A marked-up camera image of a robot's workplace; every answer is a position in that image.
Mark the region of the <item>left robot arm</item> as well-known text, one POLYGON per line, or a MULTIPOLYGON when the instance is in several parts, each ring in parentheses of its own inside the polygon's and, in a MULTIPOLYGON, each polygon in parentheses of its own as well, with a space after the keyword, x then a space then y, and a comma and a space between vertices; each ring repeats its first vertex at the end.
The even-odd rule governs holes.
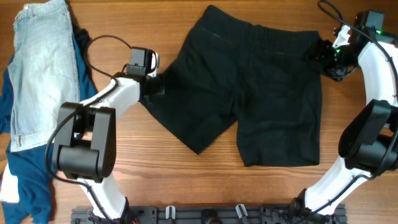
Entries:
POLYGON ((164 94, 164 76, 117 73, 109 85, 79 103, 65 102, 57 127, 50 136, 52 158, 46 159, 52 175, 79 185, 93 208, 93 223, 138 223, 128 199, 113 175, 116 162, 116 120, 130 107, 150 95, 164 94))

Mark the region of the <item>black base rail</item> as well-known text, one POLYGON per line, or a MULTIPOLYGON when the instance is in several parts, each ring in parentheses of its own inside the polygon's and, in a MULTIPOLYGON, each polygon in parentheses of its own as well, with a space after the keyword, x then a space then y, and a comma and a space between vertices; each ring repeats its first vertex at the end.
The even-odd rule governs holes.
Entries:
POLYGON ((234 207, 193 207, 177 208, 175 217, 170 218, 165 208, 157 207, 131 207, 141 224, 201 224, 205 210, 215 212, 224 224, 289 224, 289 223, 325 223, 348 224, 346 208, 338 205, 334 214, 326 216, 324 220, 319 215, 313 215, 309 220, 301 220, 300 217, 289 219, 287 216, 287 204, 265 204, 261 207, 246 207, 246 213, 240 215, 234 207))

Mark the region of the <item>black shorts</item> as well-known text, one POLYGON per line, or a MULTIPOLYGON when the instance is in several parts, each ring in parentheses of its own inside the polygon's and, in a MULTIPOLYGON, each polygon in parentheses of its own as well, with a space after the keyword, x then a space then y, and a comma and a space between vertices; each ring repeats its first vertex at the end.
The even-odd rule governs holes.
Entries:
POLYGON ((195 153, 237 124, 245 166, 316 166, 322 85, 303 56, 319 39, 315 30, 254 25, 210 5, 165 70, 165 93, 142 104, 195 153))

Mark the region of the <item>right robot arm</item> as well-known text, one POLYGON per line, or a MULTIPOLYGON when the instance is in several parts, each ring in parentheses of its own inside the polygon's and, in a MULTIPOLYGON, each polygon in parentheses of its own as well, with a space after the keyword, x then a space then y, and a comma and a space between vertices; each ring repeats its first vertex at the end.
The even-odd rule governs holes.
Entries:
POLYGON ((381 12, 359 12, 352 25, 335 19, 336 40, 319 40, 305 58, 336 82, 360 68, 366 106, 343 131, 335 163, 283 212, 294 223, 336 223, 335 209, 351 192, 397 169, 397 36, 383 31, 381 12))

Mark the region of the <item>light blue denim shorts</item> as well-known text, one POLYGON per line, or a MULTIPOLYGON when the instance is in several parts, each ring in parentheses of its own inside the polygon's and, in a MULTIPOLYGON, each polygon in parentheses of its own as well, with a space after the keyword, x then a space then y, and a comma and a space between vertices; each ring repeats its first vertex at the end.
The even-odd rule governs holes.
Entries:
POLYGON ((44 145, 64 102, 80 101, 73 29, 64 0, 26 4, 13 23, 14 58, 8 65, 14 102, 11 152, 44 145))

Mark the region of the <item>small black garment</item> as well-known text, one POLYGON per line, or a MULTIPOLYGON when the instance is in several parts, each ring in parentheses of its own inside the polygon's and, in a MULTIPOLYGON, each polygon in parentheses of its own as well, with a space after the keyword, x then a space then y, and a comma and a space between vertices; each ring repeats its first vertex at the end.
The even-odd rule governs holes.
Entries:
POLYGON ((80 51, 84 52, 91 41, 89 32, 86 29, 74 28, 73 34, 80 51))

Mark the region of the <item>dark blue shirt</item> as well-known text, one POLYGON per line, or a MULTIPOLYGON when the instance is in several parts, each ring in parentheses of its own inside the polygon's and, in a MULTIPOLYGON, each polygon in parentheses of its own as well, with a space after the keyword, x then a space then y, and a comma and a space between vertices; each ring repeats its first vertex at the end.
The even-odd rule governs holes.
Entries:
MULTIPOLYGON (((90 69, 83 60, 84 52, 80 51, 75 37, 73 43, 76 50, 80 99, 94 96, 97 91, 91 79, 90 69)), ((52 176, 44 164, 45 146, 27 151, 15 152, 6 149, 9 169, 18 178, 19 203, 3 202, 6 223, 20 223, 28 215, 34 223, 48 223, 52 214, 52 193, 49 184, 52 176)))

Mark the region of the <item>white cloth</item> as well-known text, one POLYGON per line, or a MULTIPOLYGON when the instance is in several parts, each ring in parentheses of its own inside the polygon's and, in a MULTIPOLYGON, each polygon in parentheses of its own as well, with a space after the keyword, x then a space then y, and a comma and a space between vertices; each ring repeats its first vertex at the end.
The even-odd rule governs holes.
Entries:
POLYGON ((1 182, 1 201, 19 203, 18 178, 11 174, 9 164, 6 165, 1 182))

